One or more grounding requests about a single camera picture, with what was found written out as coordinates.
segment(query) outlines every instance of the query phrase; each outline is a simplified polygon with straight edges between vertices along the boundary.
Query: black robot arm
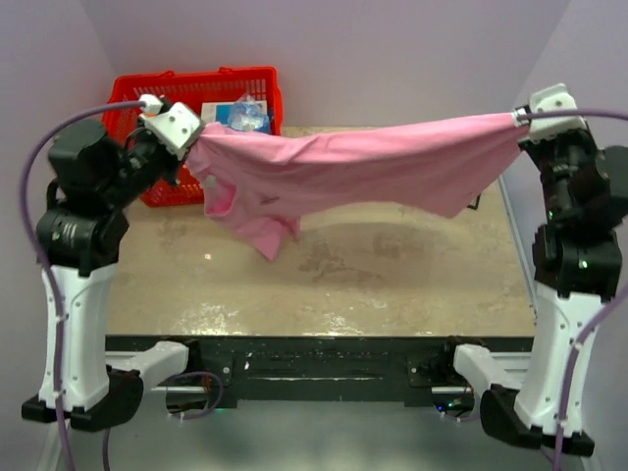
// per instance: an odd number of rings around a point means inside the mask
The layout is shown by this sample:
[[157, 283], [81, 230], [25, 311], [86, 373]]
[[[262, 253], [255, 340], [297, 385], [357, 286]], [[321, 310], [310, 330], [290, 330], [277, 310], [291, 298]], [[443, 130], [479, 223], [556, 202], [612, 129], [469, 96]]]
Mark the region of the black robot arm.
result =
[[[48, 186], [47, 210], [36, 236], [65, 314], [57, 317], [54, 292], [44, 277], [46, 372], [38, 394], [23, 404], [27, 420], [56, 420], [61, 397], [73, 428], [108, 429], [132, 418], [143, 392], [183, 371], [203, 370], [198, 345], [189, 340], [159, 341], [118, 368], [105, 359], [108, 294], [129, 228], [124, 210], [159, 180], [176, 183], [187, 151], [204, 128], [182, 103], [171, 105], [152, 95], [140, 101], [146, 103], [144, 113], [124, 144], [101, 123], [83, 120], [60, 132], [48, 152], [56, 178]], [[58, 354], [60, 390], [54, 381]]]
[[598, 149], [589, 129], [520, 147], [540, 171], [546, 207], [533, 245], [535, 280], [561, 297], [609, 301], [622, 266], [615, 228], [628, 214], [628, 148]]

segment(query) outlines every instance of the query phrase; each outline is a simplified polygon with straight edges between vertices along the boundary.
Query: white wall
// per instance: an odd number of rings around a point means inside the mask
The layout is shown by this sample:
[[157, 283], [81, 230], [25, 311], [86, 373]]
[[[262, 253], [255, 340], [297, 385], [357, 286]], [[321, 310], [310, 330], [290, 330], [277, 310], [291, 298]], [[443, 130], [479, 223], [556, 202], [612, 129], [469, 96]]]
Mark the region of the white wall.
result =
[[507, 110], [568, 0], [80, 0], [118, 74], [269, 64], [285, 123]]
[[[578, 106], [628, 110], [628, 3], [622, 0], [572, 0], [548, 47], [537, 62], [514, 104], [523, 104], [532, 91], [564, 81]], [[600, 146], [628, 146], [628, 123], [590, 120]], [[543, 198], [539, 177], [526, 156], [505, 174], [510, 201], [524, 244], [529, 249], [542, 223]], [[618, 231], [624, 260], [628, 260], [628, 231]], [[527, 254], [532, 266], [531, 253]], [[626, 262], [620, 285], [626, 283]], [[583, 406], [588, 430], [597, 441], [596, 458], [604, 471], [626, 469], [628, 447], [628, 306], [599, 331], [587, 378]]]
[[[35, 140], [60, 118], [104, 102], [114, 75], [78, 0], [3, 0], [0, 25], [0, 469], [21, 471], [34, 469], [46, 429], [20, 416], [42, 379], [46, 311], [18, 219], [19, 174]], [[33, 217], [49, 178], [42, 162]]]

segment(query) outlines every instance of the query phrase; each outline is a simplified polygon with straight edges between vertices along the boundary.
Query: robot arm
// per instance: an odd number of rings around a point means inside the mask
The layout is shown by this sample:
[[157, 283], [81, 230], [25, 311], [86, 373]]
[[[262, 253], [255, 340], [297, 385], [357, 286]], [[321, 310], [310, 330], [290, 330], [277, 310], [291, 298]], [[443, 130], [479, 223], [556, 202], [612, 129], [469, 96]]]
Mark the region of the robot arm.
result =
[[[532, 95], [515, 115], [576, 109], [564, 85]], [[583, 430], [582, 393], [594, 342], [578, 335], [616, 293], [622, 256], [614, 228], [628, 214], [628, 148], [598, 149], [581, 117], [530, 123], [520, 142], [541, 173], [547, 222], [533, 244], [537, 333], [528, 373], [517, 384], [480, 345], [460, 343], [453, 369], [474, 388], [484, 431], [510, 445], [554, 447], [590, 456], [594, 443]], [[579, 348], [566, 419], [559, 404], [567, 360]]]
[[[38, 394], [23, 404], [28, 420], [52, 422], [61, 394], [75, 429], [95, 432], [123, 424], [138, 409], [144, 391], [184, 371], [202, 369], [193, 341], [168, 339], [118, 369], [105, 360], [107, 304], [120, 242], [129, 228], [124, 214], [159, 180], [176, 183], [189, 147], [204, 124], [182, 103], [142, 95], [146, 106], [124, 147], [101, 123], [80, 121], [62, 131], [48, 152], [56, 179], [47, 192], [47, 211], [36, 235], [63, 295], [57, 319], [49, 280], [48, 353]], [[59, 190], [63, 198], [58, 198]], [[63, 324], [61, 392], [53, 387], [57, 324]]]

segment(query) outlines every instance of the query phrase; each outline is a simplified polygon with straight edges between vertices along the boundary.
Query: white clamp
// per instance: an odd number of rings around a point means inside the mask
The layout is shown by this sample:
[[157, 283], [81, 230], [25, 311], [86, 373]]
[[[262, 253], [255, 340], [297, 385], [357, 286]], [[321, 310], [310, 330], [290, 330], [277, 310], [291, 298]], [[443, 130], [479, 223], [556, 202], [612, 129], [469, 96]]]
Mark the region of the white clamp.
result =
[[154, 95], [141, 95], [146, 103], [139, 118], [164, 143], [171, 154], [183, 160], [185, 154], [198, 139], [205, 128], [205, 123], [182, 103], [175, 103], [170, 110], [159, 113], [162, 101]]
[[[549, 88], [532, 93], [530, 95], [529, 108], [530, 113], [578, 109], [576, 100], [569, 94], [564, 83], [557, 83]], [[563, 132], [585, 130], [587, 128], [587, 122], [581, 116], [532, 120], [532, 123], [517, 120], [518, 116], [525, 114], [527, 114], [525, 108], [517, 108], [513, 112], [513, 118], [518, 125], [530, 125], [528, 138], [532, 142], [553, 139]]]

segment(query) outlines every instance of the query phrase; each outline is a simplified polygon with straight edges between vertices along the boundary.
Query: black metal frame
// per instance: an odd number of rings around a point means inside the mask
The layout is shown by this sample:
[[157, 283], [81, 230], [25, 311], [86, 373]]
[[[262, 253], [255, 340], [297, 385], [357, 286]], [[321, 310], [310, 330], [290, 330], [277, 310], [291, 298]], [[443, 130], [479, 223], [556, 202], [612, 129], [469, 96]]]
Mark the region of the black metal frame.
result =
[[[143, 351], [159, 336], [109, 336], [107, 351]], [[450, 338], [184, 337], [225, 385], [220, 406], [244, 400], [386, 401], [431, 406], [433, 387], [463, 386], [444, 374]], [[531, 337], [472, 339], [493, 352], [529, 352]], [[170, 386], [200, 386], [200, 380]]]

